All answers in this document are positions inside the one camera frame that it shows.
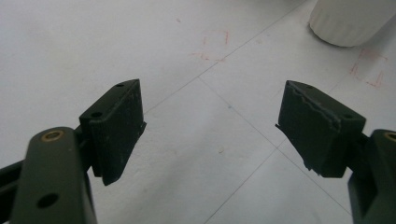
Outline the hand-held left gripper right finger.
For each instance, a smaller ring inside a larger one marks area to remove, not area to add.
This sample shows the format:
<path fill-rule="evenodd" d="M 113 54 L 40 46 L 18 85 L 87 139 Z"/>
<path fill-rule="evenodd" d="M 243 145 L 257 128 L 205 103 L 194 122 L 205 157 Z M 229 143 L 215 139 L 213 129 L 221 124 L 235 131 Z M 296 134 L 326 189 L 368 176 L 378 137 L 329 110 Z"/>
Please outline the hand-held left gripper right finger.
<path fill-rule="evenodd" d="M 288 80 L 276 127 L 287 136 L 307 169 L 340 178 L 350 145 L 359 140 L 366 118 L 319 89 Z"/>

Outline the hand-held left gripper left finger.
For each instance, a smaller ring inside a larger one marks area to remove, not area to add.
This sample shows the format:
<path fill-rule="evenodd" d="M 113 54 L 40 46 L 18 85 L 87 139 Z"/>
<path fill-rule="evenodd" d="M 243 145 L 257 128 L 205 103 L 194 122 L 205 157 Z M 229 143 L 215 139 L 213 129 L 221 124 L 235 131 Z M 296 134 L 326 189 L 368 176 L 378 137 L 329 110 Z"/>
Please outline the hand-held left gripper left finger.
<path fill-rule="evenodd" d="M 116 84 L 79 117 L 81 133 L 94 153 L 92 169 L 105 186 L 118 181 L 143 134 L 140 80 Z"/>

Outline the white ribbed bowl of grains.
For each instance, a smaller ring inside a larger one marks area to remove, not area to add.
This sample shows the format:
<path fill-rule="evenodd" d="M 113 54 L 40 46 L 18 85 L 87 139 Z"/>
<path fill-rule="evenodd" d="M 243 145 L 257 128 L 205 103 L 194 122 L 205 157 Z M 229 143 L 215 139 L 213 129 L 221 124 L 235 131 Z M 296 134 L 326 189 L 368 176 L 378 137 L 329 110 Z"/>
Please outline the white ribbed bowl of grains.
<path fill-rule="evenodd" d="M 318 0 L 309 27 L 323 41 L 355 47 L 371 39 L 396 15 L 396 0 Z"/>

